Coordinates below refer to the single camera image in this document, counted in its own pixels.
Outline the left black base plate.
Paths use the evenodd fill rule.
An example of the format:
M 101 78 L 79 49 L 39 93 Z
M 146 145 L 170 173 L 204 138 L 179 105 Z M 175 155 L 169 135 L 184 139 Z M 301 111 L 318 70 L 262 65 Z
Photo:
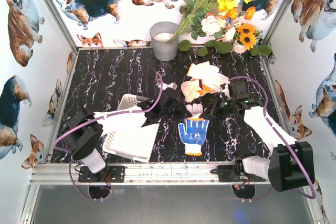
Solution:
M 122 183 L 125 177 L 125 166 L 107 165 L 97 173 L 93 173 L 87 166 L 79 170 L 78 182 L 80 183 Z

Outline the grey metal bucket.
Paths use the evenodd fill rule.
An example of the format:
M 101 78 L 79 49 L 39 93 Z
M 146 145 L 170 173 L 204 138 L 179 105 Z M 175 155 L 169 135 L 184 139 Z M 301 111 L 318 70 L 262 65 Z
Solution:
M 173 22 L 158 22 L 150 28 L 154 56 L 160 61 L 170 61 L 177 55 L 178 25 Z

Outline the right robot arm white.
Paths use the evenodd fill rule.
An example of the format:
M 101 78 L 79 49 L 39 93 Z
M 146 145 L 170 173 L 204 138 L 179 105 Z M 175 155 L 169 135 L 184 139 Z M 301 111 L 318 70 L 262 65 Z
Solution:
M 200 114 L 203 119 L 222 121 L 237 114 L 260 137 L 270 151 L 270 158 L 249 155 L 235 161 L 235 170 L 267 180 L 273 189 L 281 192 L 309 186 L 314 199 L 313 149 L 308 142 L 298 142 L 268 114 L 266 103 L 252 98 L 243 81 L 228 85 L 229 96 L 216 95 Z

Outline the blue dotted white glove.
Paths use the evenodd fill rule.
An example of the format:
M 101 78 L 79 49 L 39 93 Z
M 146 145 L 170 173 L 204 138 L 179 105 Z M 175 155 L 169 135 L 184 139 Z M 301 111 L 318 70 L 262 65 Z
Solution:
M 208 125 L 209 120 L 197 118 L 187 118 L 184 123 L 178 124 L 178 133 L 186 155 L 202 155 L 201 148 L 206 140 Z
M 186 108 L 191 114 L 191 118 L 201 118 L 201 114 L 204 112 L 202 104 L 199 103 L 188 104 Z

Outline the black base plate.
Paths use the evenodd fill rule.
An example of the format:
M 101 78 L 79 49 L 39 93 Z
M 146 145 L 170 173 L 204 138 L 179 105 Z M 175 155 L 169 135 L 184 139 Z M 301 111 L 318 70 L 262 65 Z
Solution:
M 122 183 L 125 177 L 125 166 L 107 165 L 97 173 L 93 173 L 87 166 L 79 170 L 78 182 L 80 183 Z
M 237 172 L 234 165 L 218 165 L 210 171 L 211 174 L 218 176 L 219 182 L 244 182 L 249 179 L 250 182 L 265 182 L 265 179 L 256 175 Z

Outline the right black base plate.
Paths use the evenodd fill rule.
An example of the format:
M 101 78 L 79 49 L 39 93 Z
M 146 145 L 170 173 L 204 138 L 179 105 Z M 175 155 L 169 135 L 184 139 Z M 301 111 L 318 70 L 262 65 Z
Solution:
M 237 172 L 234 165 L 218 165 L 210 171 L 211 174 L 218 176 L 219 182 L 244 182 L 249 179 L 250 182 L 265 182 L 265 179 L 256 175 Z

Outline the white storage basket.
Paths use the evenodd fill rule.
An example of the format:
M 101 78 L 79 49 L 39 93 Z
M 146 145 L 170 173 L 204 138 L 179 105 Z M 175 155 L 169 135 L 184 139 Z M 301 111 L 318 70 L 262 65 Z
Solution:
M 149 162 L 159 130 L 158 124 L 146 127 L 127 127 L 121 130 L 112 120 L 101 124 L 103 125 L 102 135 L 106 136 L 102 146 L 104 152 L 133 161 Z

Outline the cream inside-out glove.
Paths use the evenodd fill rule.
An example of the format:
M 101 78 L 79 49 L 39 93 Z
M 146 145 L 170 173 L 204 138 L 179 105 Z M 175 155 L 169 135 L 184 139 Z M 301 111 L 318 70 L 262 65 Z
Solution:
M 200 97 L 199 91 L 202 88 L 200 87 L 199 80 L 190 80 L 185 81 L 181 84 L 181 91 L 184 95 L 185 102 L 191 103 L 193 100 Z

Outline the small white flower pot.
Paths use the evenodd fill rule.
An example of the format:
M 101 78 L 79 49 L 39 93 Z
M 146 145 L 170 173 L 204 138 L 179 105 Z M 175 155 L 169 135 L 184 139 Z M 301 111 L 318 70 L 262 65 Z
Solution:
M 234 42 L 233 51 L 237 54 L 243 54 L 247 51 L 247 48 L 244 45 L 239 44 L 238 42 Z

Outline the white glove orange cuff top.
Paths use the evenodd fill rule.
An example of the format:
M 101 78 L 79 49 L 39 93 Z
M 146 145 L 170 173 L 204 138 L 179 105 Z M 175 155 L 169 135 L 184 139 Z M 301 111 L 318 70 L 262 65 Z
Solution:
M 219 72 L 219 67 L 211 65 L 209 61 L 192 63 L 187 76 L 201 81 L 202 90 L 222 92 L 229 78 Z

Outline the artificial flower bouquet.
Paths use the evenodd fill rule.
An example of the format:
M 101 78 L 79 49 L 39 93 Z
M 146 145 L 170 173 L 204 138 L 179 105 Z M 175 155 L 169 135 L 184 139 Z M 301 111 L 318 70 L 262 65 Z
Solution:
M 280 0 L 184 0 L 181 6 L 182 18 L 175 37 L 190 34 L 197 40 L 201 37 L 213 37 L 198 50 L 204 56 L 209 47 L 215 47 L 220 53 L 233 50 L 238 42 L 247 48 L 252 57 L 270 56 L 271 48 L 261 43 L 261 32 L 249 23 L 259 12 L 264 11 L 267 20 L 275 11 Z

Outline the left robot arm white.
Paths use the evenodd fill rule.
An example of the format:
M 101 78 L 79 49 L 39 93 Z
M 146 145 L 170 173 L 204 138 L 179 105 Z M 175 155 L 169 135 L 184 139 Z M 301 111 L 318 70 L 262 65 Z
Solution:
M 96 149 L 103 135 L 123 130 L 141 129 L 166 120 L 182 120 L 192 116 L 173 88 L 159 92 L 157 98 L 113 112 L 93 112 L 84 108 L 66 124 L 61 136 L 71 157 L 86 165 L 93 174 L 107 170 L 107 164 Z

